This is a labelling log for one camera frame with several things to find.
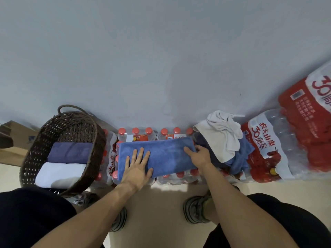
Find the wicker basket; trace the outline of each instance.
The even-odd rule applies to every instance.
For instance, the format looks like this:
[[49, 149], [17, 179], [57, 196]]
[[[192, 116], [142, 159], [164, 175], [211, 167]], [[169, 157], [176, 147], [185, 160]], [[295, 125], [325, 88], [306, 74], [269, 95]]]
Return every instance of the wicker basket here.
[[[72, 107], [80, 111], [61, 113], [61, 108]], [[37, 187], [35, 179], [55, 142], [88, 142], [93, 143], [86, 168], [81, 178], [67, 190], [48, 189], [63, 197], [71, 197], [86, 190], [97, 177], [106, 137], [100, 126], [83, 109], [73, 105], [62, 105], [58, 115], [45, 123], [38, 133], [31, 149], [25, 157], [19, 180], [22, 187]]]

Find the hand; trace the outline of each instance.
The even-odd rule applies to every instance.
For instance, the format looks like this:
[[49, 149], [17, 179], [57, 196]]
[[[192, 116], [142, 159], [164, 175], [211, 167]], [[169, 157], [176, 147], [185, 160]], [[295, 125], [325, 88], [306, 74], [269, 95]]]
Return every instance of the hand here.
[[145, 174], [145, 166], [147, 164], [149, 155], [151, 154], [150, 151], [147, 151], [144, 159], [141, 161], [143, 154], [144, 154], [144, 148], [140, 148], [138, 157], [137, 157], [137, 150], [133, 151], [131, 164], [130, 157], [126, 157], [125, 162], [125, 170], [123, 173], [123, 178], [121, 183], [129, 183], [131, 186], [134, 187], [136, 191], [140, 190], [151, 178], [153, 174], [153, 168], [150, 168], [147, 171], [147, 174]]
[[184, 151], [192, 160], [192, 163], [199, 169], [199, 174], [203, 175], [204, 167], [211, 164], [209, 150], [200, 145], [195, 146], [197, 152], [193, 152], [188, 147], [184, 147]]

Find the forearm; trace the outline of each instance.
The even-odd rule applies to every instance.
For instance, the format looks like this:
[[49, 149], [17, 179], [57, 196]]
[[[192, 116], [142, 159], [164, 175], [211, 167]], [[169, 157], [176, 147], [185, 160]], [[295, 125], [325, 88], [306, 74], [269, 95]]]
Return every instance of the forearm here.
[[118, 185], [92, 206], [52, 230], [33, 248], [99, 248], [133, 193], [130, 184]]
[[212, 164], [203, 173], [231, 247], [297, 247], [278, 221], [236, 190]]

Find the cardboard box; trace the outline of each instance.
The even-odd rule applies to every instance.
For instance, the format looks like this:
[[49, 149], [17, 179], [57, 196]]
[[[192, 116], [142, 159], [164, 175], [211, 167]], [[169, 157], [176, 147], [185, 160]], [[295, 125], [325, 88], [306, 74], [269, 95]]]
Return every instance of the cardboard box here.
[[15, 121], [0, 126], [0, 163], [21, 166], [38, 132]]

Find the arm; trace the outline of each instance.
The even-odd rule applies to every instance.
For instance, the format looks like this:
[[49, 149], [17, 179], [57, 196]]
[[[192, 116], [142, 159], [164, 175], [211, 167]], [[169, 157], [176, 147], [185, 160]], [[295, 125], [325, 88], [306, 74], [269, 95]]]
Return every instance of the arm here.
[[210, 162], [209, 151], [196, 146], [187, 147], [199, 173], [205, 176], [213, 196], [219, 223], [231, 247], [289, 247], [298, 248], [284, 227], [252, 200], [236, 190]]
[[32, 248], [100, 248], [126, 201], [140, 190], [153, 174], [152, 168], [145, 174], [150, 152], [148, 151], [141, 161], [143, 152], [144, 149], [141, 148], [136, 158], [137, 150], [134, 150], [130, 166], [130, 157], [126, 158], [122, 182], [113, 191], [56, 227]]

